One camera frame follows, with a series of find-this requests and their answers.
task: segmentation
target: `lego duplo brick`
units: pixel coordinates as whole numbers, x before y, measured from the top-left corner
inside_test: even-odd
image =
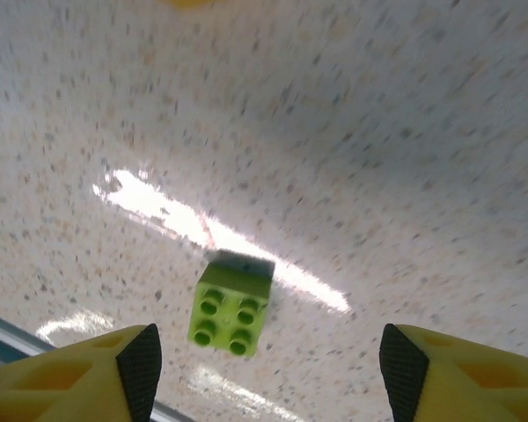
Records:
[[[188,339],[198,346],[254,356],[271,284],[268,276],[209,264],[195,290]]]

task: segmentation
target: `speckled floor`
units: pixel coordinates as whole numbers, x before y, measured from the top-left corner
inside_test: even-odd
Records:
[[[186,342],[217,248],[255,358]],[[0,2],[0,317],[156,322],[199,422],[385,421],[385,323],[528,355],[528,2]]]

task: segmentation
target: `lime green block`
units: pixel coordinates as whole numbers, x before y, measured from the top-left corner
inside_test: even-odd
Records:
[[[187,338],[198,346],[254,356],[271,278],[209,264],[197,283]]]

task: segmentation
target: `terrazzo floor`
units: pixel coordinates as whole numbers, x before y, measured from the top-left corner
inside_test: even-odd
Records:
[[[187,342],[276,264],[250,360]],[[389,421],[386,323],[528,356],[528,1],[0,2],[0,317],[155,322],[202,421]]]

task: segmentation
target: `black rubber pad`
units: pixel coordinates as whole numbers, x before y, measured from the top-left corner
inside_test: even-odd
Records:
[[[399,328],[388,324],[381,338],[379,366],[395,422],[413,422],[429,358]]]
[[[131,421],[149,422],[162,368],[157,326],[147,326],[115,359]]]

